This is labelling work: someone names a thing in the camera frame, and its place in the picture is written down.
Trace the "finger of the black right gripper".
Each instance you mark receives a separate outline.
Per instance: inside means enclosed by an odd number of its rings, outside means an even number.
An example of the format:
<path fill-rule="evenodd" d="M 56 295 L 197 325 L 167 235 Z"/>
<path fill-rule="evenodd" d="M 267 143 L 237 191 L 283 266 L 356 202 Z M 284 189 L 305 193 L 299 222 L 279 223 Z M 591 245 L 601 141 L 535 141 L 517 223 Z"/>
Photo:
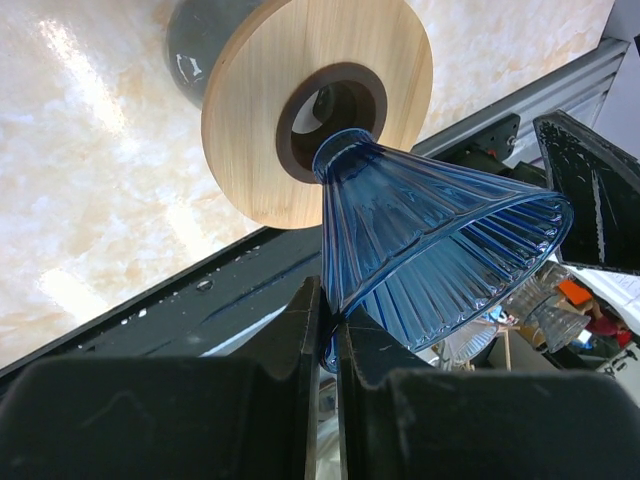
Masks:
<path fill-rule="evenodd" d="M 639 273 L 639 161 L 561 110 L 533 126 L 549 188 L 574 209 L 561 263 Z"/>

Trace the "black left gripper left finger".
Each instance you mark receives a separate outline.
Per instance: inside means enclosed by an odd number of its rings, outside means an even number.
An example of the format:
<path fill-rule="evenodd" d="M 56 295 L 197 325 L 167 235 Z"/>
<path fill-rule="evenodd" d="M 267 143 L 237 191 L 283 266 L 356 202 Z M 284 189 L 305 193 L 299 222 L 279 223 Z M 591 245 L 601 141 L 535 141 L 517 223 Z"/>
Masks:
<path fill-rule="evenodd" d="M 311 479 L 321 286 L 226 356 L 60 358 L 1 404 L 5 479 Z"/>

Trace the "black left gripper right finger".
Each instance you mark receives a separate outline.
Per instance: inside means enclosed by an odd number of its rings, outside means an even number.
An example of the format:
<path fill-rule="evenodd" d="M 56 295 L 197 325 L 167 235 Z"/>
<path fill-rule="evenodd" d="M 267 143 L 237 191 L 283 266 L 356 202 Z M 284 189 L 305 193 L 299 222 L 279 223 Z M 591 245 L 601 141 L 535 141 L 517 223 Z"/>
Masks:
<path fill-rule="evenodd" d="M 639 410 L 602 374 L 444 372 L 369 319 L 337 331 L 346 479 L 635 479 Z"/>

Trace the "blue glass dripper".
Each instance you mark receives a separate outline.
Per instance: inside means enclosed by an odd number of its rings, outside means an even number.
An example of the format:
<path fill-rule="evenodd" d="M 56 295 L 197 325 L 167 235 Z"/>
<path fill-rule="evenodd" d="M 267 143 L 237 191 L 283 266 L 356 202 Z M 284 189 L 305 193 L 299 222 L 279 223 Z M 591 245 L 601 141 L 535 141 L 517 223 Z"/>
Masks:
<path fill-rule="evenodd" d="M 364 312 L 415 353 L 520 287 L 574 220 L 559 192 L 385 147 L 359 128 L 326 139 L 312 169 L 331 312 Z"/>

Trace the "wooden dripper ring stand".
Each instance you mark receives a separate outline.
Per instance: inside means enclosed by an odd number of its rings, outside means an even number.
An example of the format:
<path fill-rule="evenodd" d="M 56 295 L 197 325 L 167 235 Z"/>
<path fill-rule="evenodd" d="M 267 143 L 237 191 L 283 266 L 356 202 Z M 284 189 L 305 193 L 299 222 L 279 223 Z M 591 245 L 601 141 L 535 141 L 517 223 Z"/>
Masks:
<path fill-rule="evenodd" d="M 358 127 L 406 150 L 429 108 L 433 60 L 404 1 L 267 1 L 210 75 L 201 134 L 208 166 L 243 215 L 280 229 L 322 220 L 314 154 Z"/>

